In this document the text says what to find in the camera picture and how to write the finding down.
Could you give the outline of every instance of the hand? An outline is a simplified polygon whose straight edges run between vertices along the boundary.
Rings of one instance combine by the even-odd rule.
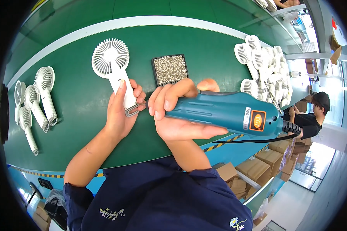
[[[142,90],[142,87],[136,83],[135,80],[130,80],[131,86],[134,89],[134,96],[137,98],[138,103],[145,103],[145,93]],[[125,138],[132,127],[135,124],[136,118],[138,117],[138,113],[127,117],[125,114],[125,108],[123,106],[124,99],[126,93],[126,83],[124,80],[120,81],[120,87],[117,90],[117,94],[112,93],[107,109],[107,118],[104,130],[111,135],[111,137],[115,137],[118,140],[122,140]],[[137,110],[144,110],[145,106],[139,105]]]
[[[293,109],[295,111],[296,114],[300,114],[301,112],[298,110],[298,108],[296,107],[296,105],[293,104]]]
[[[212,79],[201,81],[199,90],[219,92],[217,83]],[[180,80],[175,85],[167,84],[158,87],[149,98],[149,114],[154,116],[158,135],[164,141],[187,141],[193,139],[209,139],[213,136],[228,133],[226,128],[193,123],[182,119],[167,118],[166,111],[172,111],[179,97],[196,97],[198,90],[189,78]]]
[[[292,117],[296,116],[296,112],[294,111],[294,108],[292,108],[292,107],[289,108],[289,115]]]

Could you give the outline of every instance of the screwdriver power cord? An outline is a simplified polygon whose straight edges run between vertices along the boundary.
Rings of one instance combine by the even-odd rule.
[[[283,141],[287,139],[291,139],[294,137],[297,137],[299,134],[301,134],[301,128],[289,121],[283,121],[283,127],[282,127],[283,132],[292,132],[294,134],[288,135],[288,136],[283,136],[283,137],[278,137],[274,139],[268,139],[268,140],[245,140],[245,141],[213,141],[213,143],[270,143],[270,142],[275,142],[275,141]]]

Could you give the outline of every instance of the red object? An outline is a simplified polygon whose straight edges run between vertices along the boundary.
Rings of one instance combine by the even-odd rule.
[[[333,28],[337,30],[337,25],[335,24],[335,21],[333,18],[332,18],[332,25],[333,25]]]

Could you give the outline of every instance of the black cap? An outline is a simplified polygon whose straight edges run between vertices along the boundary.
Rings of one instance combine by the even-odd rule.
[[[324,91],[314,94],[313,100],[321,104],[326,112],[330,110],[330,99],[328,94],[326,94]]]

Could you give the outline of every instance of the orange logo label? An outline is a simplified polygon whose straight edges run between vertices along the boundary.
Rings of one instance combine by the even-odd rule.
[[[260,110],[252,110],[250,114],[249,129],[253,131],[263,132],[265,127],[266,112]]]
[[[261,126],[261,123],[262,123],[262,117],[260,116],[260,114],[257,114],[254,117],[253,125],[255,128],[259,128]]]

